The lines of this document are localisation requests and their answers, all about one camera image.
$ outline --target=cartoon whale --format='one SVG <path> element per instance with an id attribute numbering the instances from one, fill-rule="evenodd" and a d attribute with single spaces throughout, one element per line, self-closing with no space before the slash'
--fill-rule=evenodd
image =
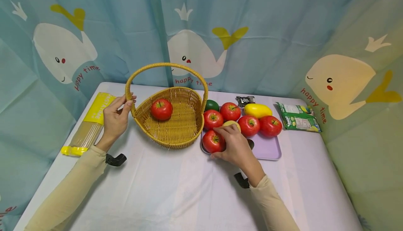
<path id="1" fill-rule="evenodd" d="M 217 27 L 212 32 L 220 38 L 224 51 L 215 60 L 213 52 L 204 40 L 191 30 L 181 30 L 168 41 L 169 58 L 171 62 L 178 63 L 195 70 L 204 78 L 212 78 L 219 75 L 225 64 L 228 48 L 247 33 L 248 28 L 238 29 L 232 35 L 222 27 Z M 186 75 L 186 70 L 173 67 L 172 75 Z"/>
<path id="2" fill-rule="evenodd" d="M 376 75 L 363 61 L 348 56 L 329 55 L 319 59 L 308 71 L 305 81 L 313 92 L 329 106 L 331 117 L 341 120 L 366 103 L 398 103 L 402 101 L 395 91 L 385 91 L 392 80 L 392 71 L 365 100 L 352 103 Z"/>
<path id="3" fill-rule="evenodd" d="M 40 23 L 34 30 L 34 45 L 43 64 L 61 83 L 72 82 L 76 70 L 85 62 L 93 61 L 98 53 L 85 34 L 83 9 L 75 9 L 74 16 L 60 5 L 50 9 L 64 14 L 81 31 L 82 42 L 69 30 L 53 24 Z"/>

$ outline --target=yellow whale tail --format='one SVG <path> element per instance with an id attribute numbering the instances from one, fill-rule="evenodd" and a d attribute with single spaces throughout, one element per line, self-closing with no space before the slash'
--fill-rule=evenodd
<path id="1" fill-rule="evenodd" d="M 382 83 L 369 95 L 365 100 L 367 103 L 398 103 L 402 101 L 399 93 L 396 91 L 386 91 L 392 80 L 393 72 L 388 70 L 383 78 Z"/>
<path id="2" fill-rule="evenodd" d="M 248 27 L 241 27 L 236 30 L 232 35 L 229 35 L 227 30 L 223 27 L 216 27 L 212 30 L 213 34 L 220 38 L 224 50 L 227 50 L 232 44 L 242 38 L 248 31 Z"/>
<path id="3" fill-rule="evenodd" d="M 58 12 L 66 16 L 69 21 L 72 22 L 78 29 L 84 31 L 84 18 L 85 18 L 85 11 L 81 8 L 74 9 L 74 16 L 72 16 L 66 9 L 64 9 L 61 5 L 52 5 L 50 9 L 54 12 Z"/>

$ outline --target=red tomato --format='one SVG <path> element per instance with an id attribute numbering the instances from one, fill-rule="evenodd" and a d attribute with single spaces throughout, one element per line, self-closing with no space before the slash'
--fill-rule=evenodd
<path id="1" fill-rule="evenodd" d="M 172 116 L 173 107 L 167 99 L 158 99 L 151 106 L 151 115 L 158 120 L 167 120 Z"/>
<path id="2" fill-rule="evenodd" d="M 273 116 L 264 116 L 260 118 L 260 132 L 266 137 L 275 137 L 279 135 L 283 125 Z"/>
<path id="3" fill-rule="evenodd" d="M 212 130 L 215 127 L 220 127 L 224 123 L 224 119 L 220 112 L 215 111 L 214 109 L 209 109 L 204 112 L 204 129 Z"/>
<path id="4" fill-rule="evenodd" d="M 241 109 L 234 103 L 225 103 L 221 106 L 220 113 L 225 121 L 236 121 L 241 116 Z"/>
<path id="5" fill-rule="evenodd" d="M 209 130 L 204 134 L 202 143 L 206 151 L 210 153 L 222 152 L 225 150 L 224 138 L 214 130 Z"/>
<path id="6" fill-rule="evenodd" d="M 254 136 L 260 130 L 260 122 L 254 116 L 243 116 L 239 118 L 238 124 L 241 127 L 241 133 L 246 137 Z"/>

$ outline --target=purple tray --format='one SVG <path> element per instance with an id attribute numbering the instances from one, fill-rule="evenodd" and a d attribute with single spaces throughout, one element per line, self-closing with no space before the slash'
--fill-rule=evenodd
<path id="1" fill-rule="evenodd" d="M 205 131 L 201 133 L 201 138 L 203 138 Z M 279 160 L 281 158 L 281 149 L 278 143 L 278 138 L 266 138 L 260 133 L 248 138 L 249 146 L 253 146 L 252 152 L 257 159 L 265 160 Z M 200 141 L 201 149 L 204 153 L 210 154 L 203 147 L 202 141 Z"/>

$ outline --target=snack package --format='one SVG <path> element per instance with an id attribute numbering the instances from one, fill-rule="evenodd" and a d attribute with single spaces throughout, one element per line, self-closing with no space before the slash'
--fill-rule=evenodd
<path id="1" fill-rule="evenodd" d="M 278 103 L 284 127 L 287 130 L 321 132 L 311 107 Z"/>
<path id="2" fill-rule="evenodd" d="M 247 104 L 255 103 L 254 96 L 237 96 L 236 100 L 238 101 L 238 107 L 243 108 Z"/>
<path id="3" fill-rule="evenodd" d="M 61 153 L 67 156 L 81 156 L 95 143 L 104 126 L 104 109 L 115 98 L 108 93 L 98 93 L 69 146 L 63 146 Z"/>

